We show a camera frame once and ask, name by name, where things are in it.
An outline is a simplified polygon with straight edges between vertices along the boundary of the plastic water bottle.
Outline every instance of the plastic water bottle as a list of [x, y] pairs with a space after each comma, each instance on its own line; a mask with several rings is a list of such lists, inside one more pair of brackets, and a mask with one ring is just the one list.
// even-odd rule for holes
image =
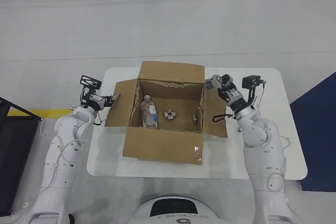
[[141, 103], [141, 114], [143, 127], [156, 129], [158, 128], [156, 106], [151, 101], [150, 95], [144, 96], [144, 101]]

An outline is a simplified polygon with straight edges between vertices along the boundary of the cardboard box flap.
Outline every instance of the cardboard box flap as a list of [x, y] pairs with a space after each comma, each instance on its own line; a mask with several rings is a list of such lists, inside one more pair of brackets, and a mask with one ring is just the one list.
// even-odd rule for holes
[[129, 125], [137, 79], [117, 82], [114, 94], [120, 93], [120, 98], [113, 104], [107, 115], [106, 127], [125, 127]]
[[204, 83], [204, 66], [174, 62], [142, 62], [139, 79]]
[[123, 156], [202, 164], [203, 134], [128, 127]]
[[213, 122], [216, 115], [225, 114], [226, 104], [218, 96], [215, 89], [204, 89], [203, 133], [221, 138], [227, 138], [226, 122]]

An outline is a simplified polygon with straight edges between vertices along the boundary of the small metal part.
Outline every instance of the small metal part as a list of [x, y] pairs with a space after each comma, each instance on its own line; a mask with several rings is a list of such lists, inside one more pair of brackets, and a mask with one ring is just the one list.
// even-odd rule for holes
[[165, 112], [164, 112], [164, 117], [168, 120], [173, 120], [176, 116], [176, 113], [173, 109], [167, 109]]
[[195, 117], [194, 114], [193, 114], [193, 122], [194, 122], [194, 124], [198, 124], [198, 119], [197, 119], [197, 117]]

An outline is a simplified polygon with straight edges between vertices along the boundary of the black rack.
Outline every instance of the black rack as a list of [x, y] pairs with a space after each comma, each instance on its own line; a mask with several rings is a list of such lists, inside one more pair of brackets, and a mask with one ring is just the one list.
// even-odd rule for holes
[[[11, 107], [27, 116], [7, 116]], [[13, 215], [12, 205], [41, 120], [0, 97], [0, 217]]]

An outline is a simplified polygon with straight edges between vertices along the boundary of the yellow stripe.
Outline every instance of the yellow stripe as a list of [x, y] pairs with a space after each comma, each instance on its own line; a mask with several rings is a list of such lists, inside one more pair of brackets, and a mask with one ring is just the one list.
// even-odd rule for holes
[[[49, 116], [52, 116], [53, 119], [57, 119], [61, 115], [69, 114], [72, 112], [70, 109], [39, 109], [39, 110], [29, 110], [29, 111], [42, 118], [47, 118]], [[19, 110], [10, 110], [8, 113], [8, 116], [27, 116], [27, 114]]]

